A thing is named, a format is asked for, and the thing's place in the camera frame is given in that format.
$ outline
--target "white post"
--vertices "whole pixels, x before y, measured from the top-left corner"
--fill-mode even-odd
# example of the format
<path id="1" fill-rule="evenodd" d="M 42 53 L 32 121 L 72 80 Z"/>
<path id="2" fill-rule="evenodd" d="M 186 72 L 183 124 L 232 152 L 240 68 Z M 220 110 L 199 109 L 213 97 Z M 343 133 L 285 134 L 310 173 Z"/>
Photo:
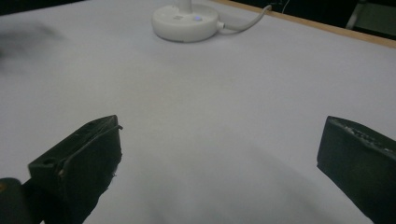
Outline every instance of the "white post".
<path id="1" fill-rule="evenodd" d="M 178 2 L 178 12 L 180 14 L 191 14 L 191 0 L 177 0 Z"/>

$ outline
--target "white table surface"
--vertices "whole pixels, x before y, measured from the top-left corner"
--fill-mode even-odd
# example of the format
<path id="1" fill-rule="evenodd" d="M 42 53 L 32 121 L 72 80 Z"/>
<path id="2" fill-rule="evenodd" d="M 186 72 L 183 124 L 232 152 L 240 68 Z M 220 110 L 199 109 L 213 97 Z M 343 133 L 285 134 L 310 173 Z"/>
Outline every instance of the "white table surface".
<path id="1" fill-rule="evenodd" d="M 266 16 L 180 44 L 160 0 L 0 18 L 0 176 L 119 116 L 122 162 L 85 223 L 371 223 L 316 167 L 327 116 L 396 138 L 396 50 Z M 256 15 L 206 0 L 226 22 Z"/>

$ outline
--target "white round base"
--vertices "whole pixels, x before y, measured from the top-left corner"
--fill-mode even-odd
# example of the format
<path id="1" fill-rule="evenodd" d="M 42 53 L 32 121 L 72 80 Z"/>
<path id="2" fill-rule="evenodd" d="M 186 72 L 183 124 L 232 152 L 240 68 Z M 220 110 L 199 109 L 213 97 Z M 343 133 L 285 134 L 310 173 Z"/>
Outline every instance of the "white round base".
<path id="1" fill-rule="evenodd" d="M 209 38 L 218 30 L 219 13 L 201 5 L 192 5 L 191 14 L 182 14 L 176 6 L 154 12 L 151 23 L 154 33 L 167 40 L 195 42 Z"/>

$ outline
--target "cable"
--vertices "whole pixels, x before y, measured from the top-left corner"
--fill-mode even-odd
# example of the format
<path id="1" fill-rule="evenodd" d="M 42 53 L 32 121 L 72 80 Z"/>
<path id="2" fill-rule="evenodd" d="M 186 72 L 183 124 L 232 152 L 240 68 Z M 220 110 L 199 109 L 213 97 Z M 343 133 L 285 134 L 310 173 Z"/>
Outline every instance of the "cable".
<path id="1" fill-rule="evenodd" d="M 288 0 L 288 2 L 285 4 L 285 6 L 283 6 L 282 14 L 285 14 L 285 13 L 284 13 L 284 12 L 285 12 L 285 8 L 286 8 L 286 6 L 288 5 L 289 1 L 290 1 L 290 0 Z"/>
<path id="2" fill-rule="evenodd" d="M 271 5 L 266 6 L 265 8 L 262 9 L 262 12 L 259 14 L 259 16 L 257 16 L 253 21 L 251 21 L 250 23 L 248 23 L 246 25 L 234 26 L 234 25 L 229 25 L 229 24 L 223 23 L 220 26 L 222 26 L 223 29 L 237 31 L 237 32 L 243 32 L 243 31 L 246 31 L 248 28 L 252 27 L 253 25 L 255 25 L 258 21 L 260 21 L 262 19 L 262 17 L 264 16 L 265 12 L 267 10 L 271 10 L 271 9 L 272 9 Z"/>

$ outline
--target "black object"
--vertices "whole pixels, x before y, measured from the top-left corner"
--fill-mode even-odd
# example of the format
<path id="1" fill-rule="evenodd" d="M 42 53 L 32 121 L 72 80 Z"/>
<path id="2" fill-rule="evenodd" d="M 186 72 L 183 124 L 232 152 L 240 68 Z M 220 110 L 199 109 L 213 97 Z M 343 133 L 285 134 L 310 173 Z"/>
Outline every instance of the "black object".
<path id="1" fill-rule="evenodd" d="M 56 7 L 80 1 L 84 0 L 1 0 L 0 16 L 44 7 Z"/>
<path id="2" fill-rule="evenodd" d="M 374 223 L 396 223 L 396 142 L 359 123 L 328 117 L 318 168 Z"/>
<path id="3" fill-rule="evenodd" d="M 91 121 L 31 162 L 22 186 L 0 179 L 0 223 L 83 223 L 120 163 L 119 129 L 117 116 Z"/>

